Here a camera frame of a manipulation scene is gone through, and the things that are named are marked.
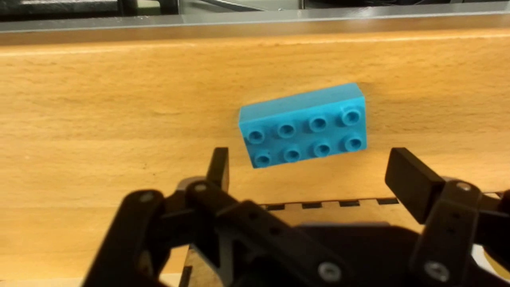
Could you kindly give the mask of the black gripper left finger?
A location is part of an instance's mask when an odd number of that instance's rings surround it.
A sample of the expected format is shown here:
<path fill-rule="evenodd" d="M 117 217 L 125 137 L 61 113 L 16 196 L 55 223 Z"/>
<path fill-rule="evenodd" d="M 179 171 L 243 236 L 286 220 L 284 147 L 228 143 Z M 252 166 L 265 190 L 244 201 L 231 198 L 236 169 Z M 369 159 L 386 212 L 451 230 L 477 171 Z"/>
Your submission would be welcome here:
<path fill-rule="evenodd" d="M 187 188 L 187 196 L 201 209 L 219 212 L 230 206 L 230 150 L 217 147 L 212 153 L 206 177 Z"/>

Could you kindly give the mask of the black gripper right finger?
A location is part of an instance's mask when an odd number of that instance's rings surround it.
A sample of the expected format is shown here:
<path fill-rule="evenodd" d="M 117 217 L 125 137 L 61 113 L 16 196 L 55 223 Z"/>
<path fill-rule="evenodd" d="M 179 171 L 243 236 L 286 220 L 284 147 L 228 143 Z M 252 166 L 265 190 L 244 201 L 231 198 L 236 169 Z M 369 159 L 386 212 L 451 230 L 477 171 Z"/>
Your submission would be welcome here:
<path fill-rule="evenodd" d="M 426 223 L 445 187 L 474 193 L 475 187 L 464 180 L 443 179 L 405 147 L 389 153 L 386 185 L 407 207 L 418 223 Z"/>

